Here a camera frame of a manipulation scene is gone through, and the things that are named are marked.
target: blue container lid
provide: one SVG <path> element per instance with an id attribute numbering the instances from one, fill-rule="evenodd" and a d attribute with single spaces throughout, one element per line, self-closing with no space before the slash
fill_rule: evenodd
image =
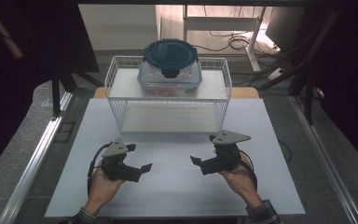
<path id="1" fill-rule="evenodd" d="M 145 60 L 161 69 L 165 77 L 176 77 L 181 69 L 190 66 L 197 59 L 197 50 L 178 39 L 162 39 L 145 49 Z"/>

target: white wall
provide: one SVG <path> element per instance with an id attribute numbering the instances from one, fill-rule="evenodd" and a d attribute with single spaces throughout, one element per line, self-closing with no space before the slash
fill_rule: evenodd
<path id="1" fill-rule="evenodd" d="M 156 6 L 78 6 L 94 50 L 144 49 L 158 40 Z"/>

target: wire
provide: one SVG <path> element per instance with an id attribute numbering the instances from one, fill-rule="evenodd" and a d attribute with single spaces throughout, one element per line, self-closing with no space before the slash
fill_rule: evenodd
<path id="1" fill-rule="evenodd" d="M 208 15 L 206 14 L 206 6 L 202 6 L 202 10 L 203 10 L 205 16 L 207 17 Z"/>
<path id="2" fill-rule="evenodd" d="M 275 69 L 276 67 L 266 68 L 263 72 L 259 73 L 257 77 L 255 77 L 249 82 L 248 87 L 251 87 L 254 82 L 256 82 L 256 86 L 257 86 L 258 81 L 260 81 L 265 77 L 268 77 L 271 74 L 271 72 L 274 71 Z"/>
<path id="3" fill-rule="evenodd" d="M 205 48 L 203 46 L 199 46 L 199 45 L 192 45 L 193 47 L 195 48 L 200 48 L 200 49 L 207 49 L 207 50 L 210 50 L 210 51 L 222 51 L 223 49 L 227 49 L 229 47 L 229 45 L 225 46 L 224 48 L 222 49 L 208 49 L 208 48 Z"/>
<path id="4" fill-rule="evenodd" d="M 306 37 L 304 37 L 300 43 L 297 44 L 297 46 L 295 46 L 294 48 L 286 51 L 286 52 L 280 52 L 277 55 L 285 58 L 285 59 L 295 59 L 298 56 L 300 56 L 304 50 L 307 49 L 307 46 L 309 44 L 309 42 L 312 40 L 312 38 L 314 38 L 318 33 L 319 30 L 322 28 L 323 25 L 323 21 L 325 20 L 325 18 L 321 18 L 320 20 L 318 20 L 315 24 L 315 26 L 312 28 L 312 30 L 307 34 Z"/>
<path id="5" fill-rule="evenodd" d="M 264 71 L 260 72 L 260 73 L 231 73 L 231 75 L 255 75 L 256 77 L 252 78 L 252 79 L 248 79 L 248 80 L 244 80 L 244 81 L 241 81 L 241 82 L 236 82 L 236 83 L 232 83 L 232 85 L 240 85 L 240 84 L 243 84 L 243 83 L 246 83 L 246 82 L 249 82 L 248 84 L 248 87 L 251 86 L 251 84 L 259 79 L 262 79 L 264 78 L 264 75 L 269 75 L 270 72 L 272 71 L 273 69 L 270 69 L 270 68 L 267 68 L 265 69 Z"/>
<path id="6" fill-rule="evenodd" d="M 87 195 L 90 194 L 90 189 L 91 189 L 91 184 L 92 184 L 92 171 L 98 167 L 95 166 L 95 161 L 97 160 L 98 156 L 100 155 L 101 151 L 106 148 L 106 147 L 110 147 L 110 145 L 112 145 L 113 142 L 110 142 L 108 144 L 103 145 L 102 147 L 100 147 L 100 149 L 98 149 L 97 153 L 95 153 L 94 159 L 91 161 L 91 163 L 89 164 L 89 172 L 87 174 Z"/>
<path id="7" fill-rule="evenodd" d="M 265 58 L 272 58 L 275 59 L 275 61 L 273 63 L 265 63 L 262 61 L 262 59 Z M 257 61 L 266 67 L 271 67 L 271 66 L 277 67 L 282 63 L 282 59 L 273 54 L 261 54 L 257 57 Z"/>
<path id="8" fill-rule="evenodd" d="M 222 36 L 222 37 L 225 37 L 225 36 L 233 36 L 233 35 L 244 35 L 246 33 L 250 33 L 250 31 L 245 31 L 245 32 L 239 32 L 239 33 L 235 33 L 233 31 L 231 31 L 231 34 L 230 35 L 213 35 L 211 33 L 211 31 L 209 32 L 211 34 L 211 36 Z"/>
<path id="9" fill-rule="evenodd" d="M 240 7 L 240 12 L 238 13 L 238 17 L 241 16 L 242 7 Z"/>
<path id="10" fill-rule="evenodd" d="M 293 157 L 293 155 L 292 155 L 292 149 L 291 149 L 289 146 L 287 146 L 283 141 L 281 141 L 281 140 L 279 140 L 279 139 L 278 139 L 278 142 L 279 142 L 280 144 L 284 145 L 284 146 L 287 148 L 287 151 L 289 152 L 289 158 L 286 159 L 286 163 L 289 163 L 289 162 L 292 160 L 292 157 Z"/>
<path id="11" fill-rule="evenodd" d="M 252 159 L 250 158 L 250 156 L 248 154 L 246 154 L 243 150 L 240 150 L 241 153 L 245 154 L 245 156 L 248 158 L 249 162 L 251 163 L 252 165 L 252 169 L 254 170 L 254 166 L 253 166 L 253 162 L 252 162 Z"/>
<path id="12" fill-rule="evenodd" d="M 228 14 L 228 16 L 231 16 L 232 12 L 234 12 L 234 17 L 235 17 L 235 10 L 236 10 L 236 7 L 233 7 L 233 9 L 232 9 L 231 12 Z"/>
<path id="13" fill-rule="evenodd" d="M 232 46 L 232 43 L 234 42 L 240 42 L 242 44 L 242 46 L 240 47 L 234 47 Z M 249 45 L 249 41 L 246 38 L 243 37 L 237 37 L 237 36 L 232 36 L 228 39 L 228 44 L 231 46 L 232 49 L 245 49 L 248 45 Z"/>

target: clear plastic container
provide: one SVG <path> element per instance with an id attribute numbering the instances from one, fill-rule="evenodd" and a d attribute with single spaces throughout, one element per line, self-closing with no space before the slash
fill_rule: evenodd
<path id="1" fill-rule="evenodd" d="M 161 70 L 142 62 L 139 68 L 138 82 L 142 86 L 144 95 L 181 97 L 197 93 L 202 82 L 199 62 L 181 69 L 176 77 L 165 77 Z"/>

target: metal rail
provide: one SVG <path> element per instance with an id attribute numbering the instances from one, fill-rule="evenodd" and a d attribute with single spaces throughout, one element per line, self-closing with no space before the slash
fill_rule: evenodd
<path id="1" fill-rule="evenodd" d="M 22 203 L 25 200 L 25 197 L 28 194 L 28 191 L 32 184 L 34 183 L 34 178 L 37 175 L 40 165 L 48 152 L 48 147 L 54 137 L 54 134 L 57 132 L 58 127 L 62 122 L 62 116 L 69 105 L 73 94 L 66 92 L 61 99 L 61 114 L 55 119 L 51 120 L 48 123 L 48 127 L 42 135 L 39 143 L 34 150 L 34 154 L 30 161 L 28 162 L 27 167 L 25 168 L 24 173 L 22 173 L 21 179 L 14 189 L 13 193 L 10 196 L 10 199 L 7 202 L 7 205 L 0 216 L 0 224 L 9 224 L 13 223 L 16 219 L 17 214 L 19 213 Z"/>
<path id="2" fill-rule="evenodd" d="M 250 7 L 331 7 L 343 0 L 75 0 L 78 4 L 106 5 L 194 5 Z"/>
<path id="3" fill-rule="evenodd" d="M 302 125 L 304 126 L 304 130 L 306 131 L 310 141 L 315 149 L 316 154 L 318 155 L 322 166 L 329 178 L 331 185 L 333 186 L 334 191 L 336 192 L 338 199 L 340 200 L 342 207 L 345 210 L 345 213 L 348 216 L 348 219 L 353 224 L 358 224 L 358 208 L 351 196 L 350 191 L 345 186 L 341 176 L 339 175 L 336 167 L 331 161 L 326 149 L 324 148 L 324 144 L 320 139 L 316 129 L 313 125 L 309 125 L 307 119 L 303 114 L 303 106 L 298 97 L 290 96 L 290 100 L 295 108 L 298 117 L 301 120 Z"/>

